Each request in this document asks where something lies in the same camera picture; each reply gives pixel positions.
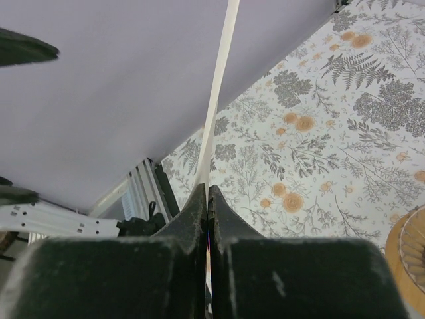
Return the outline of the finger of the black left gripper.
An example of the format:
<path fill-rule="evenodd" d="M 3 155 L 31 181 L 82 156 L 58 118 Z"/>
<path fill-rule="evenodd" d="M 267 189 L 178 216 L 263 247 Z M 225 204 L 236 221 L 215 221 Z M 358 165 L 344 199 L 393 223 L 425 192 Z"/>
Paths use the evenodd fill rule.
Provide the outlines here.
<path fill-rule="evenodd" d="M 1 178 L 1 204 L 2 205 L 20 205 L 33 204 L 39 202 L 37 192 L 21 187 L 14 187 L 8 179 Z"/>
<path fill-rule="evenodd" d="M 58 59 L 59 50 L 34 37 L 1 28 L 1 68 Z"/>

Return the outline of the clear glass dripper cone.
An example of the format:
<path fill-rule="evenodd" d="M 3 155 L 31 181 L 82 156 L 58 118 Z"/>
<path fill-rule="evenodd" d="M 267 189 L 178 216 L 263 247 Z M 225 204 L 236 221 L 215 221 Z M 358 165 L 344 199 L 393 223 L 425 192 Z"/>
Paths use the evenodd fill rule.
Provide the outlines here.
<path fill-rule="evenodd" d="M 406 273 L 424 292 L 424 206 L 413 211 L 403 225 L 399 253 Z"/>

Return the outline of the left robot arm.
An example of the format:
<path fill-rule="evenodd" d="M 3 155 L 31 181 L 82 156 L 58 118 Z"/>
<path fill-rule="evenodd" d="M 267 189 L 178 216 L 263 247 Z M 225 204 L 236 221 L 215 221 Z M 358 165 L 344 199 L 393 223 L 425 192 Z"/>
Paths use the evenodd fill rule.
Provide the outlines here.
<path fill-rule="evenodd" d="M 1 29 L 1 67 L 34 64 L 58 59 L 60 51 L 39 39 Z M 54 205 L 40 202 L 38 193 L 14 187 L 1 178 L 1 232 L 42 237 L 124 237 L 150 236 L 165 225 L 164 217 L 149 204 L 149 219 L 137 217 L 129 221 L 94 219 Z"/>

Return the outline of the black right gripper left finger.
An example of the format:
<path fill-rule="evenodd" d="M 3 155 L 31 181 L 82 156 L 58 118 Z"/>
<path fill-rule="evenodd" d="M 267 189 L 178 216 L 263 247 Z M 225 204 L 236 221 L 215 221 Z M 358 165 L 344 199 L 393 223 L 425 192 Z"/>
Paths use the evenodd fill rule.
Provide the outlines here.
<path fill-rule="evenodd" d="M 154 236 L 30 245 L 1 292 L 2 318 L 203 318 L 207 195 L 194 188 Z"/>

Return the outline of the white paper coffee filter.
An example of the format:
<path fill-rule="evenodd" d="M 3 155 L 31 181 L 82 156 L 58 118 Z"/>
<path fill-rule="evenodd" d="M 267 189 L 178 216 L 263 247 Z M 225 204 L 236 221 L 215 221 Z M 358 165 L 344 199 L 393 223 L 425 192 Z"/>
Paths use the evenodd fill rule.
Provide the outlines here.
<path fill-rule="evenodd" d="M 239 0 L 231 0 L 228 1 L 227 4 L 226 15 L 222 28 L 222 34 L 218 47 L 218 55 L 212 80 L 211 93 L 207 108 L 207 116 L 203 129 L 203 139 L 199 152 L 199 160 L 195 176 L 195 185 L 203 186 L 203 199 L 205 199 L 206 201 L 208 201 L 209 198 L 210 162 L 213 152 L 213 140 L 216 124 L 216 114 L 218 110 L 218 99 L 220 96 L 224 72 L 226 70 L 226 65 L 228 62 L 228 56 L 234 34 L 239 5 Z"/>

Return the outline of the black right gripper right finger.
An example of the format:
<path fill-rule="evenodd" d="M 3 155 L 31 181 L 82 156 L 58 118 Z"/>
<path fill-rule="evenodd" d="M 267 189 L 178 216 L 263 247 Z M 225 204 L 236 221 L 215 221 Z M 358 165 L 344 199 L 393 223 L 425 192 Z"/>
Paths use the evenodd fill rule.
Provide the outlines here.
<path fill-rule="evenodd" d="M 407 318 L 388 263 L 352 237 L 267 238 L 209 189 L 215 318 Z"/>

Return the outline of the round wooden dripper base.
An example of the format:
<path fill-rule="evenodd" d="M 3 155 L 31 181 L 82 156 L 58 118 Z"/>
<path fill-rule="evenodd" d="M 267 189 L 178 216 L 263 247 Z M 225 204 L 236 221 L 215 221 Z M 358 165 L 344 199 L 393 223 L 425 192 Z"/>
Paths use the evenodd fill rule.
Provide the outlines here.
<path fill-rule="evenodd" d="M 405 301 L 406 308 L 411 318 L 424 317 L 424 292 L 422 292 L 408 276 L 404 269 L 399 253 L 399 236 L 403 225 L 417 208 L 401 217 L 392 227 L 385 246 L 385 257 L 388 261 L 399 293 Z"/>

